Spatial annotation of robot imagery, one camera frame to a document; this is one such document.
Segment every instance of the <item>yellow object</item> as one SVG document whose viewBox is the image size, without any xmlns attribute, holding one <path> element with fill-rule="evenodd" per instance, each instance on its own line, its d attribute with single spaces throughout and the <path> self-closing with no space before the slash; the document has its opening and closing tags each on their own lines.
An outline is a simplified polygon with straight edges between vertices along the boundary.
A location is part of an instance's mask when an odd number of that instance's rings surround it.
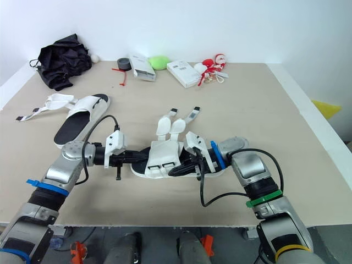
<svg viewBox="0 0 352 264">
<path fill-rule="evenodd" d="M 326 119 L 333 117 L 333 115 L 335 115 L 341 110 L 341 106 L 334 106 L 332 104 L 323 103 L 315 100 L 312 100 L 312 102 L 313 104 L 315 104 L 315 106 Z"/>
<path fill-rule="evenodd" d="M 279 258 L 279 256 L 287 251 L 287 250 L 292 250 L 292 249 L 303 249 L 303 250 L 307 250 L 312 252 L 312 250 L 306 246 L 302 246 L 302 245 L 288 245 L 288 246 L 283 246 L 282 248 L 280 248 L 276 254 L 275 254 L 275 262 L 277 261 L 277 259 Z"/>
</svg>

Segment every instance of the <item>blue cable tie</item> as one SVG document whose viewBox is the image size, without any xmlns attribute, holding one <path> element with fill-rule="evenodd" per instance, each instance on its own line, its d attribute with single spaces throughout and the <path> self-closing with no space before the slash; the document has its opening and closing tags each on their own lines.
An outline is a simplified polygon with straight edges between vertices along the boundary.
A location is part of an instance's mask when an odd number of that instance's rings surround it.
<svg viewBox="0 0 352 264">
<path fill-rule="evenodd" d="M 23 258 L 27 264 L 31 264 L 31 260 L 29 258 L 29 255 L 26 252 L 23 252 L 23 251 L 17 250 L 17 249 L 0 249 L 0 251 L 17 255 L 17 256 Z"/>
<path fill-rule="evenodd" d="M 210 144 L 211 144 L 211 147 L 214 150 L 214 153 L 215 153 L 215 156 L 218 159 L 218 162 L 220 163 L 221 169 L 226 169 L 225 162 L 224 162 L 224 160 L 223 160 L 223 158 L 221 156 L 221 153 L 220 153 L 220 151 L 218 149 L 218 146 L 216 145 L 216 143 L 214 141 L 210 141 Z"/>
<path fill-rule="evenodd" d="M 44 188 L 44 189 L 48 189 L 48 190 L 52 190 L 52 191 L 55 191 L 59 194 L 63 194 L 65 196 L 68 196 L 69 195 L 69 192 L 64 190 L 64 189 L 61 189 L 59 187 L 56 187 L 54 185 L 51 185 L 51 184 L 47 184 L 47 183 L 41 183 L 40 181 L 38 180 L 31 180 L 31 179 L 28 179 L 26 181 L 27 183 L 31 184 L 32 186 L 34 187 L 40 187 L 40 188 Z"/>
</svg>

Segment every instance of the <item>white box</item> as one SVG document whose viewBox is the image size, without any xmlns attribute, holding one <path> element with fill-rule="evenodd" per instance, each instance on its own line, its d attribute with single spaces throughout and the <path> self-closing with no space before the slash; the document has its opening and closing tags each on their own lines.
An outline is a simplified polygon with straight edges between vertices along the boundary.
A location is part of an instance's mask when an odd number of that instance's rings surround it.
<svg viewBox="0 0 352 264">
<path fill-rule="evenodd" d="M 130 54 L 129 59 L 133 75 L 136 78 L 146 81 L 155 81 L 155 71 L 146 57 L 140 54 Z"/>
<path fill-rule="evenodd" d="M 183 60 L 170 62 L 166 68 L 185 88 L 198 84 L 201 79 L 200 73 Z"/>
</svg>

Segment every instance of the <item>beige tabletop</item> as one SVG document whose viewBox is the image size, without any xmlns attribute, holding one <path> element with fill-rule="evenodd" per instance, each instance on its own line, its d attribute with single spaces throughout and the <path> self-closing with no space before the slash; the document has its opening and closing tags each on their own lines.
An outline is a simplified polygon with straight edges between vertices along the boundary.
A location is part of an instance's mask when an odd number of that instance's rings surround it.
<svg viewBox="0 0 352 264">
<path fill-rule="evenodd" d="M 115 64 L 93 65 L 82 76 L 71 78 L 74 86 L 61 92 L 76 98 L 107 94 L 112 100 L 107 113 L 117 117 L 128 137 L 128 149 L 148 147 L 156 139 L 158 119 L 172 107 L 184 117 L 200 106 L 201 113 L 186 132 L 191 130 L 207 142 L 243 136 L 251 147 L 273 154 L 284 174 L 284 193 L 307 226 L 352 223 L 351 190 L 265 64 L 228 64 L 224 71 L 230 78 L 225 83 L 189 89 L 166 70 L 157 72 L 156 82 L 136 80 L 128 72 L 126 86 L 120 86 L 123 74 L 111 70 Z M 54 92 L 35 74 L 0 112 L 0 222 L 9 222 L 34 191 L 26 180 L 40 180 L 60 155 L 53 138 L 66 109 L 27 122 L 15 120 L 42 106 Z M 105 142 L 112 129 L 112 122 L 104 121 L 91 141 Z M 274 165 L 263 159 L 278 182 Z M 239 227 L 258 222 L 245 197 L 225 197 L 203 208 L 194 178 L 144 179 L 124 165 L 122 181 L 115 181 L 115 168 L 88 170 L 89 181 L 73 189 L 56 224 Z M 206 180 L 206 201 L 228 191 L 243 192 L 231 168 Z"/>
</svg>

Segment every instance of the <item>black bag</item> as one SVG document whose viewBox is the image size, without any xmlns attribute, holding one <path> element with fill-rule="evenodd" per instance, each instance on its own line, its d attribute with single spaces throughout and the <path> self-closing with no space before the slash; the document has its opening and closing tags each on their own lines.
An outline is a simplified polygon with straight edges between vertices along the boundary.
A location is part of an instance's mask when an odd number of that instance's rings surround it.
<svg viewBox="0 0 352 264">
<path fill-rule="evenodd" d="M 68 80 L 71 76 L 81 75 L 92 67 L 88 49 L 78 42 L 77 35 L 65 37 L 40 50 L 37 67 L 44 83 L 51 89 L 60 91 L 73 86 Z"/>
</svg>

